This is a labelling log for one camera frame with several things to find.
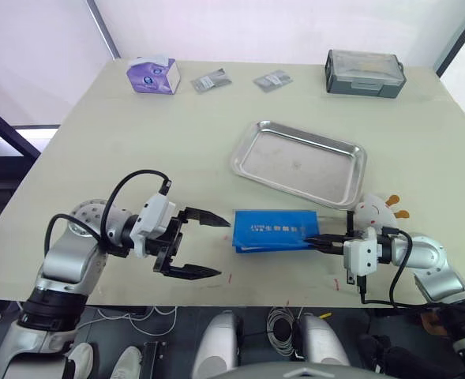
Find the stainless steel tray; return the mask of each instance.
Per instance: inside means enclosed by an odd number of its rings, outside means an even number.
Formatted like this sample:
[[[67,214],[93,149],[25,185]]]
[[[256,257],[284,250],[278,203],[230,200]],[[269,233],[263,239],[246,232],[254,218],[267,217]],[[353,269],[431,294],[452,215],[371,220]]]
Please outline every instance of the stainless steel tray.
[[[248,129],[231,166],[245,178],[337,209],[358,202],[366,151],[356,144],[260,121]]]

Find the storage case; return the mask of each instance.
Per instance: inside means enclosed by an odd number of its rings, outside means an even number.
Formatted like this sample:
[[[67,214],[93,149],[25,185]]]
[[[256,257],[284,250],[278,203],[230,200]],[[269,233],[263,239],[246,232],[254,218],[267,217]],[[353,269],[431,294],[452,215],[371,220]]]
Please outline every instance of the storage case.
[[[328,51],[327,92],[395,98],[406,83],[403,65],[394,54]]]

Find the white table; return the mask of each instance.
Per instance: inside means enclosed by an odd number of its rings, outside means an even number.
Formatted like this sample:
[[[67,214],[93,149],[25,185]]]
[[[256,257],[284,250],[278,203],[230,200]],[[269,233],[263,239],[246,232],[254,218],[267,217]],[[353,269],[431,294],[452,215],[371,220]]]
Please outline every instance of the white table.
[[[316,209],[345,213],[288,195],[232,173],[229,157],[245,129],[270,119],[287,126],[353,141],[368,154],[363,190],[401,196],[400,220],[445,245],[465,277],[465,115],[430,69],[406,68],[397,99],[331,95],[322,66],[179,62],[175,96],[135,93],[126,62],[106,65],[75,106],[0,216],[0,298],[23,300],[43,259],[50,217],[81,201],[109,195],[126,174],[164,171],[170,198],[180,207],[213,211],[234,221],[234,210]],[[198,95],[190,80],[223,67],[233,84]],[[284,69],[294,82],[269,94],[252,79]],[[117,205],[138,212],[158,178],[133,180]],[[63,222],[54,238],[63,230]],[[360,306],[345,284],[343,259],[314,251],[236,254],[232,228],[185,226],[175,264],[219,269],[221,276],[193,282],[152,272],[154,257],[110,257],[93,292],[95,304]],[[369,298],[387,298],[396,268],[369,276]],[[336,290],[334,279],[340,281]],[[422,300],[409,272],[399,301]]]

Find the robotic arm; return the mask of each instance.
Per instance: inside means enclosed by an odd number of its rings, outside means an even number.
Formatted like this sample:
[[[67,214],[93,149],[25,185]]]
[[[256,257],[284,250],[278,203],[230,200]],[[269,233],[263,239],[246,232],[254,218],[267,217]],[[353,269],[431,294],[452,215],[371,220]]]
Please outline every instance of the robotic arm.
[[[165,178],[160,191],[146,201],[139,214],[113,205],[130,178],[153,172],[158,171],[136,171],[118,184],[108,201],[85,201],[70,216],[59,214],[51,219],[34,289],[0,347],[0,378],[72,377],[73,363],[63,354],[76,337],[77,323],[108,254],[126,257],[133,249],[138,257],[153,255],[153,271],[184,280],[221,273],[197,265],[171,265],[182,240],[182,225],[188,220],[215,227],[230,224],[195,208],[185,208],[173,216],[175,204],[167,199],[171,181],[165,175],[160,173]],[[66,231],[50,248],[51,230],[61,218],[68,220]]]
[[[465,364],[465,280],[448,263],[444,247],[425,235],[408,235],[393,227],[383,227],[380,234],[373,227],[354,231],[353,212],[348,212],[347,223],[346,235],[319,235],[308,238],[307,242],[322,253],[343,255],[347,283],[357,284],[363,304],[436,309],[452,339],[453,349]],[[389,302],[366,300],[366,278],[377,270],[378,263],[399,266],[390,287]],[[414,281],[427,304],[395,302],[395,284],[405,267],[413,272]]]

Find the small packet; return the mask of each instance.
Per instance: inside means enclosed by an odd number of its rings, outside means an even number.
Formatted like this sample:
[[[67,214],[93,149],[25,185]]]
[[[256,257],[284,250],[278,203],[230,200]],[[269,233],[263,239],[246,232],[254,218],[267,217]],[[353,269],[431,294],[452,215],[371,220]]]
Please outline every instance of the small packet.
[[[198,77],[191,83],[197,92],[202,93],[209,91],[212,88],[222,87],[224,85],[230,84],[232,81],[229,79],[223,69],[218,69],[217,71],[213,71],[208,75]]]
[[[291,77],[278,69],[272,73],[268,73],[263,77],[258,77],[253,81],[256,85],[258,85],[264,92],[270,92],[273,89],[277,89],[279,87],[283,87],[284,85],[291,83],[293,80]]]

